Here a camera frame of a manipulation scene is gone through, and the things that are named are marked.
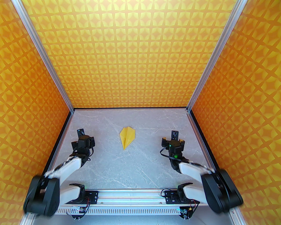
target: black mounting plate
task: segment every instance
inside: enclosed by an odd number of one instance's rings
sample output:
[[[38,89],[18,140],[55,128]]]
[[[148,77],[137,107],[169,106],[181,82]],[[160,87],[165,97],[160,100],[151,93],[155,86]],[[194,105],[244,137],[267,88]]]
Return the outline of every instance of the black mounting plate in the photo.
[[[176,190],[175,191],[164,191],[164,195],[165,196],[163,196],[163,197],[165,197],[165,201],[166,201],[167,205],[183,204],[178,200],[179,196],[178,196]]]
[[[98,195],[99,195],[99,192],[98,192],[98,191],[87,191],[87,190],[86,190],[86,196],[89,197],[89,199],[91,200],[91,205],[96,205],[96,204],[97,204]],[[87,205],[87,200],[85,199],[84,202],[82,202],[82,203],[77,203],[77,200],[74,199],[74,200],[72,200],[72,201],[66,203],[66,205],[72,205],[72,204]]]

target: yellow paper airplane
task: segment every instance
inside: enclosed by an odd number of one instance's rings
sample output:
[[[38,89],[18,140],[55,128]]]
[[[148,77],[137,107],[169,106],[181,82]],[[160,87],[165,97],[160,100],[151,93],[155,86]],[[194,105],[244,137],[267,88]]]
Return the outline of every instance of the yellow paper airplane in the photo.
[[[135,139],[135,130],[131,127],[124,127],[120,133],[123,149],[128,147],[129,144]]]

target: geometric pattern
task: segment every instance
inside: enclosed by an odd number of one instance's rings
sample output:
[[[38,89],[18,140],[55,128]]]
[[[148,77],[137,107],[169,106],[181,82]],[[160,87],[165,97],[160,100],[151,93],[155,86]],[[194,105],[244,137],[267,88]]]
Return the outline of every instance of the geometric pattern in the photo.
[[[0,2],[0,224],[19,224],[69,112],[12,2]]]
[[[74,107],[186,106],[235,0],[23,0]]]
[[[248,1],[193,112],[244,199],[248,224],[281,224],[281,2]]]

